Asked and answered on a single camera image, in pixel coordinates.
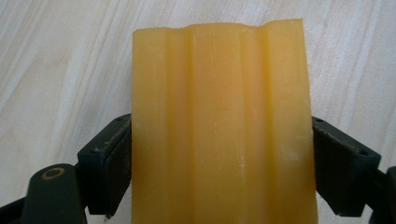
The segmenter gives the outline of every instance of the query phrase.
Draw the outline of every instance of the soap bar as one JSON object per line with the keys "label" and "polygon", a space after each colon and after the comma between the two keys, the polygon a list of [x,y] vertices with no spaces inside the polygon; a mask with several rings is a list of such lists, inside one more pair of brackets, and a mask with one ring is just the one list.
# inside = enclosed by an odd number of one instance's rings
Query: soap bar
{"label": "soap bar", "polygon": [[133,43],[133,223],[318,223],[302,21]]}

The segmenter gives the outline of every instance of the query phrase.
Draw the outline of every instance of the white wooden surface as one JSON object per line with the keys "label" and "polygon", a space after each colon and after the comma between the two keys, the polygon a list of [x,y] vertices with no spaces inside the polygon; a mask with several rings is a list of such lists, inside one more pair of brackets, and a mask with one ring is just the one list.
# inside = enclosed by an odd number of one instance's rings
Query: white wooden surface
{"label": "white wooden surface", "polygon": [[[131,34],[204,22],[303,18],[312,112],[396,165],[396,1],[0,1],[0,206],[45,166],[130,112]],[[130,223],[131,193],[115,217]],[[336,217],[318,199],[319,223]]]}

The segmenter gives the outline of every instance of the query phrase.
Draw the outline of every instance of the table surface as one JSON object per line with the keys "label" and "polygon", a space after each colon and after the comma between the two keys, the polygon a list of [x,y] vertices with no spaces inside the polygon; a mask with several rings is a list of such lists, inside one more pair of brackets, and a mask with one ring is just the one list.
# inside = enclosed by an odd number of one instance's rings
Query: table surface
{"label": "table surface", "polygon": [[[131,110],[132,32],[148,27],[304,19],[312,113],[396,165],[396,1],[0,2],[0,206],[24,196],[30,176],[77,152]],[[130,223],[118,213],[90,223]],[[318,198],[319,223],[336,217]]]}

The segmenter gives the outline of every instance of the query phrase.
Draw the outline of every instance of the ridged surface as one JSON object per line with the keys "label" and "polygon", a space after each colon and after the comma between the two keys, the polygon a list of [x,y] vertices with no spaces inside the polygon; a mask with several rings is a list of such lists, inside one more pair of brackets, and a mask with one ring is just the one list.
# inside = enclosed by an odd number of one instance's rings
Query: ridged surface
{"label": "ridged surface", "polygon": [[318,222],[301,21],[136,31],[132,90],[133,223]]}

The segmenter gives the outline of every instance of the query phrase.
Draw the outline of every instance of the wood grain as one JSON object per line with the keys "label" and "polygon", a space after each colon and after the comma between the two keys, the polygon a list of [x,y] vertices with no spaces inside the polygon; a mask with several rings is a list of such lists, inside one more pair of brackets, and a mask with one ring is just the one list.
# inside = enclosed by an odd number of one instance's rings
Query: wood grain
{"label": "wood grain", "polygon": [[[261,25],[303,18],[313,115],[396,165],[396,1],[0,2],[0,206],[26,193],[48,165],[76,153],[130,112],[135,29],[203,22]],[[118,213],[90,223],[130,223],[130,191]],[[319,223],[336,217],[318,199]]]}

